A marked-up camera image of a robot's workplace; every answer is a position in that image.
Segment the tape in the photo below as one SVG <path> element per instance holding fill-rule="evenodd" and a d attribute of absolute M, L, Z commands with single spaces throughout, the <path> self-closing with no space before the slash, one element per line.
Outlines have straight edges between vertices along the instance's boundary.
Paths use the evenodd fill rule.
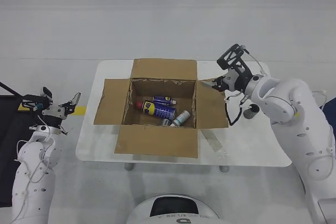
<path fill-rule="evenodd" d="M 220 149 L 223 148 L 220 141 L 217 139 L 217 137 L 215 136 L 215 134 L 212 130 L 201 129 L 201 131 L 202 131 L 204 137 L 206 138 L 206 140 L 208 141 L 209 145 L 213 149 L 213 151 L 217 152 L 217 151 L 219 151 Z"/>
<path fill-rule="evenodd" d="M 86 108 L 87 108 L 86 106 L 76 106 L 74 109 L 74 113 L 70 115 L 78 115 L 78 116 L 84 115 L 86 113 Z M 29 108 L 25 108 L 20 104 L 17 110 L 18 111 L 29 111 Z"/>

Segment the cardboard box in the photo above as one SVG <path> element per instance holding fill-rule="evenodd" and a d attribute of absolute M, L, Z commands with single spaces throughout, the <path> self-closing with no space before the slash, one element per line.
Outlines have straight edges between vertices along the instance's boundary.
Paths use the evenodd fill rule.
<path fill-rule="evenodd" d="M 176 117 L 184 110 L 191 117 L 163 127 L 134 107 L 155 95 L 177 101 Z M 115 153 L 198 158 L 198 130 L 228 127 L 223 99 L 197 80 L 195 60 L 135 59 L 130 78 L 105 80 L 94 124 L 120 124 Z"/>

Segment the black pole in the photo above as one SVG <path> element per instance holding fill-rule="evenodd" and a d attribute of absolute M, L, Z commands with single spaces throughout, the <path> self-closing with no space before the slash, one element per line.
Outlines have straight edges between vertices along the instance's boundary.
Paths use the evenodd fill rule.
<path fill-rule="evenodd" d="M 2 82 L 0 82 L 0 87 L 5 89 L 6 91 L 10 92 L 11 94 L 13 94 L 15 96 L 21 96 L 20 94 L 18 94 L 17 92 L 15 92 L 13 89 L 9 88 L 7 85 L 5 85 Z"/>

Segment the gray floor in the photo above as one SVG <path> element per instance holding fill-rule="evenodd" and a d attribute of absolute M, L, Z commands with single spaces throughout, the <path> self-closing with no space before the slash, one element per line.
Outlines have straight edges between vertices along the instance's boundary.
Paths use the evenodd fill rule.
<path fill-rule="evenodd" d="M 215 60 L 245 44 L 272 76 L 297 77 L 336 96 L 336 0 L 134 1 L 0 0 L 0 80 L 22 94 L 52 90 L 57 102 L 82 92 L 98 63 L 140 57 Z M 64 123 L 49 223 L 124 224 L 139 202 L 189 194 L 231 223 L 311 223 L 294 166 L 218 167 L 82 162 L 82 116 Z M 9 223 L 11 208 L 0 209 Z"/>

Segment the box flap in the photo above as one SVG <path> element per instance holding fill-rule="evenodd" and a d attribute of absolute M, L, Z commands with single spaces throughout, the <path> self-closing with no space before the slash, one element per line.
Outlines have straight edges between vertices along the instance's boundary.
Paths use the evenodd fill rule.
<path fill-rule="evenodd" d="M 224 95 L 213 88 L 206 87 L 197 81 L 196 110 L 197 128 L 227 128 Z"/>
<path fill-rule="evenodd" d="M 121 125 L 115 153 L 198 158 L 193 128 Z"/>
<path fill-rule="evenodd" d="M 135 59 L 130 77 L 197 80 L 197 61 L 160 58 Z"/>
<path fill-rule="evenodd" d="M 130 79 L 105 80 L 94 124 L 121 124 Z"/>

